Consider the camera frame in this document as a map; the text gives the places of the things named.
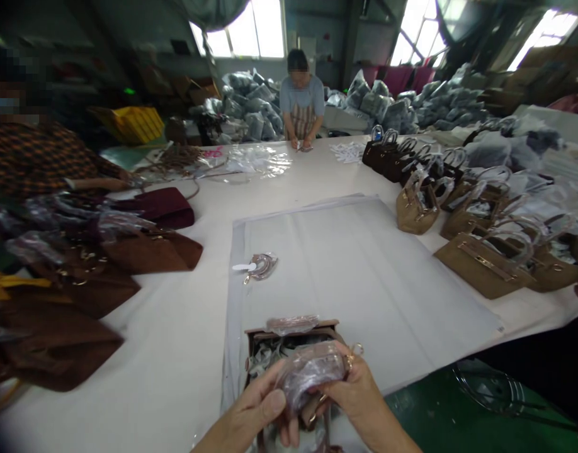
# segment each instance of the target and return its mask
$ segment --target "maroon handbag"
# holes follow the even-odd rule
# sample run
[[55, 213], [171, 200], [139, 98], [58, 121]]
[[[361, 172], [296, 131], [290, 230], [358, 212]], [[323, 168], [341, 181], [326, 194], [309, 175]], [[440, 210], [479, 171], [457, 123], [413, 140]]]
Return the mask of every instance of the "maroon handbag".
[[144, 211], [140, 217], [156, 223], [159, 228], [179, 230], [195, 223], [193, 208], [175, 187], [136, 195], [134, 200], [136, 209]]

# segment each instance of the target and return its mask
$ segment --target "window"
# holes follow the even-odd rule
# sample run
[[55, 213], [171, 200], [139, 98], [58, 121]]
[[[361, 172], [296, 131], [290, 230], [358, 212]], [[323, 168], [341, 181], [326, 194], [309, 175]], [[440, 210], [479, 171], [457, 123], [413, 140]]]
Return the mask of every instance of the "window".
[[[201, 29], [190, 23], [196, 45], [205, 55]], [[283, 22], [280, 0], [251, 0], [228, 27], [207, 33], [214, 57], [283, 58]]]
[[[402, 33], [398, 35], [396, 47], [390, 61], [391, 66], [398, 66], [404, 63], [416, 64], [421, 61], [421, 58], [406, 40], [403, 33], [415, 44], [415, 47], [424, 58], [436, 55], [446, 47], [438, 31], [436, 0], [409, 0], [400, 27]], [[444, 52], [438, 55], [434, 67], [440, 66], [444, 56]]]
[[531, 47], [546, 47], [561, 44], [564, 38], [578, 25], [578, 16], [574, 14], [558, 14], [554, 9], [545, 13], [539, 25], [533, 30], [524, 47], [511, 62], [508, 71], [515, 71]]

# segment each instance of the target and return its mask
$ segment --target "white tag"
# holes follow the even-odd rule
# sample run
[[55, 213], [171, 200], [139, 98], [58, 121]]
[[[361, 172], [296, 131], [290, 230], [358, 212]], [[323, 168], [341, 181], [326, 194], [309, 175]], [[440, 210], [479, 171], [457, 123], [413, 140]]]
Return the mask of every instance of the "white tag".
[[250, 263], [250, 264], [235, 264], [234, 266], [232, 266], [232, 270], [233, 271], [255, 271], [257, 268], [257, 264], [255, 263]]

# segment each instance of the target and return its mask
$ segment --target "yellow crate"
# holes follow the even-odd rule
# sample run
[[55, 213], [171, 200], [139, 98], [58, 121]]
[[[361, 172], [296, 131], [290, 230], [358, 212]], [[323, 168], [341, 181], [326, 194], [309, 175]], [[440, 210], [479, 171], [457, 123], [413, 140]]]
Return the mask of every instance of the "yellow crate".
[[143, 145], [163, 134], [163, 121], [153, 107], [123, 107], [117, 110], [89, 107], [88, 111], [126, 145]]

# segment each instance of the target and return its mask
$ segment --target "striped apron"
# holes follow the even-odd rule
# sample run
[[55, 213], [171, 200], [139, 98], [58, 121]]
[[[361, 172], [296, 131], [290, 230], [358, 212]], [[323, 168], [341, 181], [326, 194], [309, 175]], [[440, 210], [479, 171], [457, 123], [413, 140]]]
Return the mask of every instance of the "striped apron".
[[[293, 105], [291, 110], [291, 121], [295, 129], [295, 136], [298, 140], [303, 140], [312, 129], [316, 115], [314, 115], [314, 97], [312, 102], [307, 107], [300, 107], [297, 102]], [[289, 132], [285, 126], [285, 138], [289, 139]]]

